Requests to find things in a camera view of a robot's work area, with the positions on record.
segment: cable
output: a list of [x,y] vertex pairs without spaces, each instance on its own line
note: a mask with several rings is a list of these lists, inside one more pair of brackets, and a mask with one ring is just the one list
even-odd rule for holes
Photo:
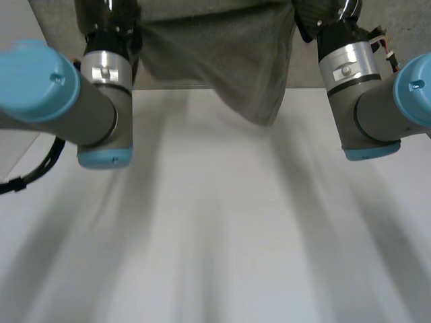
[[55,138],[50,151],[48,152],[42,163],[40,163],[40,165],[35,170],[25,175],[24,177],[17,177],[7,183],[0,184],[0,195],[9,192],[19,192],[21,190],[25,190],[27,188],[27,185],[44,176],[54,167],[56,162],[59,160],[61,152],[65,147],[65,144],[66,142],[64,140],[60,138]]
[[400,64],[395,56],[395,52],[391,48],[391,38],[387,36],[387,31],[378,26],[373,31],[368,33],[369,42],[372,52],[376,52],[380,46],[383,47],[386,54],[386,60],[391,64],[394,73],[401,70]]

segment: green fabric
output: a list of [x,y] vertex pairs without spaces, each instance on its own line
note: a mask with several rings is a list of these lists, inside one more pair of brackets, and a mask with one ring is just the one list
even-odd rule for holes
[[286,88],[294,10],[286,0],[143,0],[145,68],[159,81],[196,81],[260,126]]

